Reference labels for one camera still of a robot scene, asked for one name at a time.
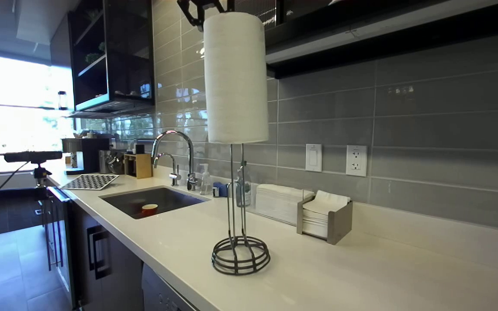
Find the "paper towel roll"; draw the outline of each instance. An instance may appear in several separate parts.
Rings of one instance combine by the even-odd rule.
[[[268,140],[265,32],[256,16],[206,19],[204,80],[211,144]]]

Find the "dark glass cabinet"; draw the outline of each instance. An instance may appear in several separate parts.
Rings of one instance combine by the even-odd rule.
[[[83,0],[69,35],[76,111],[152,106],[151,0]]]

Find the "cabinet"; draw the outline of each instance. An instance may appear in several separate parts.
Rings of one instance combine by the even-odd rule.
[[[197,310],[175,289],[161,280],[149,267],[144,267],[144,303],[145,311],[194,311]]]
[[[151,0],[83,0],[69,14],[76,111],[152,108]]]
[[[73,208],[69,215],[81,308],[142,311],[142,261],[81,208]]]

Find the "electrical outlet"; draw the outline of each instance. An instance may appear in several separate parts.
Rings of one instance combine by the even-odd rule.
[[[367,146],[348,146],[346,149],[346,175],[367,177]]]
[[[322,146],[306,144],[306,171],[322,171]]]

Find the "white countertop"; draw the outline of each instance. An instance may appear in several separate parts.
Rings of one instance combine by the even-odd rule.
[[[227,277],[211,265],[213,246],[227,237],[223,199],[144,220],[100,199],[166,184],[121,177],[107,191],[69,194],[199,310],[498,310],[498,270],[358,234],[329,246],[256,215],[247,215],[247,234],[268,244],[272,263]]]

